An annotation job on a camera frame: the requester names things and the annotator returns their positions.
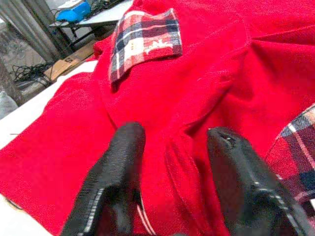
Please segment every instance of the blue object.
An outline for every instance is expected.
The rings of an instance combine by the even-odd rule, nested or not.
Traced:
[[[79,22],[84,16],[91,12],[90,5],[84,1],[83,3],[73,7],[72,9],[62,10],[57,16],[57,21]]]

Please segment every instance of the white table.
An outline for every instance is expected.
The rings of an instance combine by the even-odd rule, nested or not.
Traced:
[[[95,16],[87,20],[82,20],[78,23],[72,24],[69,22],[63,23],[52,23],[50,27],[58,27],[58,28],[80,28],[80,27],[93,27],[93,26],[105,26],[112,25],[119,21],[124,13],[131,7],[133,0],[123,1],[116,6],[103,10]]]
[[[20,134],[42,114],[48,101],[65,80],[80,72],[93,72],[96,64],[97,60],[85,62],[69,74],[60,76],[56,83],[1,119],[0,149],[11,142],[17,134]],[[0,195],[0,235],[51,236],[30,215],[13,208],[2,195]]]

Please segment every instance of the plaid collar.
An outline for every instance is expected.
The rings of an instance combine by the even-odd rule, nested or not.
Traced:
[[[297,202],[315,198],[315,103],[282,130],[266,162]]]
[[[111,84],[141,62],[180,56],[183,51],[173,8],[155,16],[143,11],[128,12],[119,20],[112,38]]]

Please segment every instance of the cardboard box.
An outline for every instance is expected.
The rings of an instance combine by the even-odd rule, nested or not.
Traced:
[[[45,71],[45,75],[55,82],[59,76],[69,73],[91,56],[94,52],[93,45],[95,43],[96,41],[92,40],[65,59],[58,60],[51,68]]]

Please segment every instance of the checkered pattern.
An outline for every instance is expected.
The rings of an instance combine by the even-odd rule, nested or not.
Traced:
[[[183,51],[178,20],[172,8],[155,16],[143,11],[130,11],[119,20],[112,38],[111,83],[136,64],[180,56]]]
[[[315,104],[282,130],[266,162],[299,203],[315,198]]]

